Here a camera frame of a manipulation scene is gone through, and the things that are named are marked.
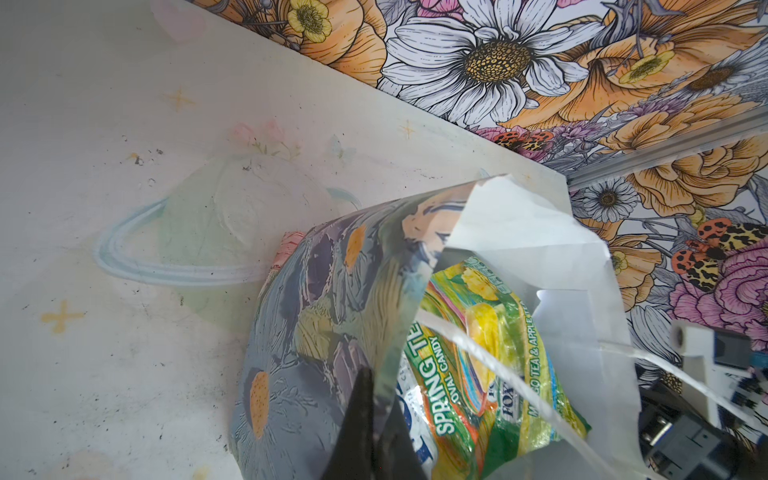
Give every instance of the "white table surface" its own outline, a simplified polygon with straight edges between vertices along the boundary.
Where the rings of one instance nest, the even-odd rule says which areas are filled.
[[[240,477],[228,425],[258,285],[108,275],[94,244],[140,207],[172,199],[129,253],[161,261],[168,245],[200,245],[226,265],[269,261],[287,227],[350,211],[329,187],[364,207],[510,172],[570,212],[554,171],[179,6],[206,25],[183,44],[146,1],[0,5],[0,478]],[[189,101],[177,108],[179,89]],[[270,164],[233,135],[238,124],[300,154]],[[272,177],[230,164],[201,203],[211,166],[235,153]],[[184,223],[200,218],[214,223]],[[214,228],[237,240],[217,243]],[[74,315],[60,325],[62,302]]]

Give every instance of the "candy bag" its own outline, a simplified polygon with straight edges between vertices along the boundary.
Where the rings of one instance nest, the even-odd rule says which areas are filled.
[[[423,310],[465,329],[518,372],[574,429],[589,425],[559,386],[521,300],[480,260],[432,275]],[[403,350],[398,400],[427,476],[485,478],[500,465],[559,439],[528,401],[453,343],[413,323]]]

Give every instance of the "floral wallpaper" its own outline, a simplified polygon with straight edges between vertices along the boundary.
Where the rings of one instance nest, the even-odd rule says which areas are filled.
[[[562,173],[768,99],[768,0],[191,0]]]
[[[635,346],[677,365],[674,319],[745,333],[768,352],[768,134],[572,192],[608,244]],[[642,386],[680,381],[640,361]],[[768,425],[768,395],[758,407]]]

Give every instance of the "yellow star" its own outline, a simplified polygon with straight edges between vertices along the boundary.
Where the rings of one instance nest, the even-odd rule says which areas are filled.
[[[192,100],[190,100],[189,98],[184,97],[181,94],[181,92],[182,92],[182,89],[179,88],[178,90],[176,90],[176,93],[173,94],[173,95],[164,94],[166,97],[170,98],[171,100],[173,100],[176,103],[176,111],[181,110],[181,107],[184,104],[194,105],[194,102]]]
[[[408,137],[409,140],[411,138],[411,134],[416,132],[416,130],[413,130],[411,128],[411,121],[410,120],[406,120],[405,127],[401,126],[400,129],[406,133],[406,137]]]
[[[85,313],[67,313],[67,300],[61,301],[59,309],[59,313],[43,313],[43,316],[40,317],[40,320],[42,320],[43,323],[56,322],[56,324],[53,325],[53,333],[64,332],[64,329],[66,328],[66,320],[83,318],[85,316]]]

